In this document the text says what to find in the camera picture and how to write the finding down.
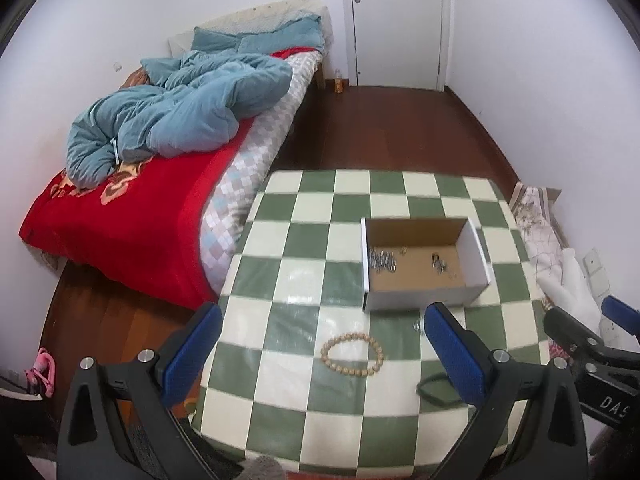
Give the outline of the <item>red bed blanket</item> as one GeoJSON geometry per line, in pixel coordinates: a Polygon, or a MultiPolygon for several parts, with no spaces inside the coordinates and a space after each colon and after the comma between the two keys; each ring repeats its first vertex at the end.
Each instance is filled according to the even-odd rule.
{"type": "Polygon", "coordinates": [[[154,157],[91,191],[80,192],[57,174],[18,235],[47,256],[88,264],[130,289],[194,310],[220,294],[210,288],[200,259],[203,208],[255,118],[241,122],[236,137],[216,152],[154,157]]]}

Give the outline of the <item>green checkered tablecloth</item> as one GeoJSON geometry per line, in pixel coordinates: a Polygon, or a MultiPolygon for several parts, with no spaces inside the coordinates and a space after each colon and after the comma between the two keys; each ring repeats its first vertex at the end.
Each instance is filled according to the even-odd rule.
{"type": "Polygon", "coordinates": [[[416,385],[442,367],[418,311],[363,311],[360,221],[469,218],[491,283],[454,312],[489,348],[545,363],[544,309],[498,186],[423,172],[278,171],[259,188],[219,299],[224,326],[193,428],[234,460],[405,477],[432,470],[472,416],[416,385]]]}

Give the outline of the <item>white door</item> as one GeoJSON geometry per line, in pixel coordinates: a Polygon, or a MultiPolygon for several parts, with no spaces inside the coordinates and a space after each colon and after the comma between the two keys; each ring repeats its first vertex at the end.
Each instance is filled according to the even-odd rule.
{"type": "Polygon", "coordinates": [[[445,88],[452,0],[343,0],[349,82],[445,88]]]}

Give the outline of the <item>teal blue duvet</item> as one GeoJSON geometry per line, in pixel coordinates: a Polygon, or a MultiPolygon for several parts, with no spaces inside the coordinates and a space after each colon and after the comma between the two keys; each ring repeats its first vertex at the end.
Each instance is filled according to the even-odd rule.
{"type": "Polygon", "coordinates": [[[317,14],[271,32],[195,29],[191,49],[178,58],[142,60],[148,82],[98,99],[73,121],[67,177],[85,190],[123,162],[218,150],[236,136],[241,120],[270,110],[290,90],[293,69],[280,53],[325,46],[317,14]]]}

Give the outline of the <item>white plastic bag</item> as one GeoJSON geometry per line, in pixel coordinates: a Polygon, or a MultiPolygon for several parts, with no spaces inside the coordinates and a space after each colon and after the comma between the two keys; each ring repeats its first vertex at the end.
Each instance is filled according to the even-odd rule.
{"type": "Polygon", "coordinates": [[[548,271],[537,276],[537,283],[555,307],[563,309],[598,337],[602,313],[591,295],[573,248],[561,252],[562,274],[555,278],[548,271]]]}

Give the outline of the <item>floral fabric cloth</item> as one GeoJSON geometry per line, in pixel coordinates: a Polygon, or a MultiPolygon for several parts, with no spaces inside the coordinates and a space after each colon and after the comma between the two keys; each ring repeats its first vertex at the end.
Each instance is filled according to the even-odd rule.
{"type": "Polygon", "coordinates": [[[536,277],[545,276],[558,283],[562,282],[562,250],[568,246],[552,212],[560,195],[557,188],[537,188],[518,182],[509,200],[536,277]]]}

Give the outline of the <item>white cardboard box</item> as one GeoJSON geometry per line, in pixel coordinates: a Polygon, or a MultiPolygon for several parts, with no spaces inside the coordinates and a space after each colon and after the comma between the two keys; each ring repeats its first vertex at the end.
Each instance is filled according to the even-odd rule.
{"type": "Polygon", "coordinates": [[[491,276],[469,218],[363,218],[363,310],[468,306],[491,276]]]}

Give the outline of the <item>black hair band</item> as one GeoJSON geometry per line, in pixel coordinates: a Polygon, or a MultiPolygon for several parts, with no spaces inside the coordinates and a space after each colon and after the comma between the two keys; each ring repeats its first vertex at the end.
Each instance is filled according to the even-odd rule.
{"type": "Polygon", "coordinates": [[[438,373],[422,379],[416,385],[416,394],[421,400],[436,408],[453,408],[462,403],[446,373],[438,373]]]}

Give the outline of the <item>small orange bottle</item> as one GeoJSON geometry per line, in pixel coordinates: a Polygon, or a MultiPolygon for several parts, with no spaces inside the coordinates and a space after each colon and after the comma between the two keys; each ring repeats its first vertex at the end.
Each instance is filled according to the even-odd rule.
{"type": "Polygon", "coordinates": [[[334,92],[341,94],[344,92],[344,81],[340,70],[335,70],[334,73],[334,92]]]}

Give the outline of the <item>pink slipper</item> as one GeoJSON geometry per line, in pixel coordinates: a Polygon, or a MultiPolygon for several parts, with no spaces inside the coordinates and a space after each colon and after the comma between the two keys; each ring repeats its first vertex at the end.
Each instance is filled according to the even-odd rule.
{"type": "Polygon", "coordinates": [[[55,360],[46,348],[40,348],[34,365],[25,370],[27,391],[50,398],[54,393],[55,360]]]}

